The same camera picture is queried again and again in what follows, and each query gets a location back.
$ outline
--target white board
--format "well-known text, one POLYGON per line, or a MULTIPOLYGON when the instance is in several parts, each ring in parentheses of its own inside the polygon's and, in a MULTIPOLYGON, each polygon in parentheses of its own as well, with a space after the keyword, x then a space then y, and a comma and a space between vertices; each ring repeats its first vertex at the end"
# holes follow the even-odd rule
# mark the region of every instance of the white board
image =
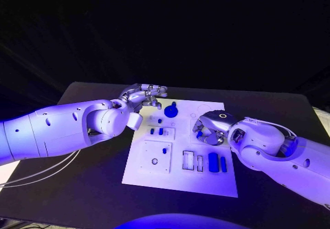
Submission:
POLYGON ((159 99, 159 102, 162 110, 143 107, 140 111, 143 123, 133 137, 123 184, 238 197, 228 143, 211 146, 198 141, 196 133, 192 132, 199 116, 208 111, 224 110, 224 103, 172 99, 159 99), (175 118, 167 118, 164 108, 172 102, 177 104, 179 114, 175 118), (163 135, 159 135, 160 128, 164 130, 163 135), (226 172, 222 172, 222 168, 218 173, 209 171, 209 153, 216 153, 219 160, 222 156, 225 157, 226 172), (198 171, 200 160, 202 172, 198 171))

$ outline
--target white cable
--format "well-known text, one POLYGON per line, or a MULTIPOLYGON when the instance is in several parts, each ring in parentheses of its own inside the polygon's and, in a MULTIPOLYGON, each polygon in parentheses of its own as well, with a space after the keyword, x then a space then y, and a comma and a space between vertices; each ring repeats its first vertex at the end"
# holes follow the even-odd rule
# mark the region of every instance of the white cable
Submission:
POLYGON ((281 128, 288 132, 290 136, 293 135, 294 137, 297 137, 297 134, 296 134, 287 127, 284 127, 283 125, 278 125, 278 124, 275 124, 275 123, 262 121, 262 120, 255 119, 255 118, 249 118, 249 117, 245 117, 245 118, 247 118, 247 119, 251 119, 251 120, 254 120, 254 121, 257 121, 257 122, 261 122, 261 123, 267 123, 267 124, 271 124, 271 125, 277 125, 278 127, 281 127, 281 128))
POLYGON ((28 179, 28 178, 30 178, 30 177, 33 177, 33 176, 42 174, 43 172, 46 172, 48 170, 51 170, 52 168, 55 168, 56 166, 59 166, 59 165, 71 158, 71 156, 75 154, 75 152, 77 152, 77 151, 74 151, 74 152, 71 153, 71 155, 69 155, 59 163, 56 163, 52 167, 49 167, 48 169, 45 169, 45 170, 40 171, 39 173, 35 173, 35 174, 32 174, 32 175, 28 176, 28 177, 23 177, 23 178, 20 178, 20 179, 17 179, 17 180, 13 180, 13 181, 10 181, 10 182, 6 182, 6 183, 0 184, 0 186, 9 185, 9 184, 12 184, 12 183, 15 183, 15 182, 17 182, 17 181, 20 181, 20 180, 25 180, 25 179, 28 179))
MULTIPOLYGON (((72 161, 74 161, 75 157, 78 156, 79 152, 81 152, 81 150, 78 150, 77 155, 74 156, 72 160, 71 160, 69 163, 65 165, 65 167, 72 163, 72 161)), ((38 181, 42 181, 42 180, 48 179, 51 176, 53 176, 58 172, 61 172, 61 171, 65 169, 65 167, 64 167, 61 170, 58 170, 53 174, 51 174, 49 176, 46 176, 45 178, 42 178, 42 179, 39 179, 39 180, 36 180, 36 181, 32 181, 32 182, 29 182, 29 183, 26 183, 26 184, 22 184, 22 185, 2 186, 2 187, 19 187, 19 186, 23 186, 23 185, 33 184, 33 183, 36 183, 38 181)))

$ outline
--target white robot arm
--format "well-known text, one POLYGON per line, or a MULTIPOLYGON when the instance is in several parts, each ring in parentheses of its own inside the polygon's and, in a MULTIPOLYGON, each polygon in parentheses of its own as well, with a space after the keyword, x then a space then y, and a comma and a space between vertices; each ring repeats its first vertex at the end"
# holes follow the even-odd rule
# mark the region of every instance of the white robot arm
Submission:
POLYGON ((0 165, 28 158, 59 156, 118 136, 128 126, 137 130, 143 106, 159 109, 156 95, 167 88, 134 84, 114 100, 95 100, 46 107, 0 122, 0 165))
POLYGON ((297 137, 284 126, 245 118, 238 121, 222 110, 205 113, 195 124, 198 139, 218 146, 228 138, 244 165, 330 210, 330 147, 297 137), (287 130, 288 135, 274 127, 287 130), (202 130, 208 128, 209 136, 202 130))

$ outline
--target rectangular cutout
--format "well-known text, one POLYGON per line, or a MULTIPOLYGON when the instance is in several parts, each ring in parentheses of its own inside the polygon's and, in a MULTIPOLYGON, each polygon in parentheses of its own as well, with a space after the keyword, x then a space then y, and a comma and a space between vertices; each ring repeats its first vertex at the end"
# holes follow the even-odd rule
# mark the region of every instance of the rectangular cutout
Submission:
POLYGON ((195 169, 195 153, 192 151, 183 152, 183 164, 182 169, 193 170, 195 169))
POLYGON ((198 156, 198 172, 203 172, 203 156, 198 156))

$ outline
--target blue object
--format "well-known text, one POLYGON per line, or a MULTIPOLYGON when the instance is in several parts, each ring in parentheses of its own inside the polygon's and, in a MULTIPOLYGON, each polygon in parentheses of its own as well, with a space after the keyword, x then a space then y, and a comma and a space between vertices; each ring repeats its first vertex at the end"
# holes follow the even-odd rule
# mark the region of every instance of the blue object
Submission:
POLYGON ((172 105, 164 108, 164 115, 169 118, 175 118, 177 116, 177 104, 176 104, 176 102, 173 102, 172 105))
POLYGON ((196 136, 196 138, 199 138, 202 135, 203 135, 203 132, 202 132, 202 131, 199 131, 199 132, 198 132, 198 136, 196 136))
POLYGON ((222 172, 226 173, 226 165, 225 165, 225 157, 221 157, 221 162, 222 162, 222 172))
POLYGON ((212 173, 219 172, 219 159, 216 153, 209 153, 209 171, 212 173))

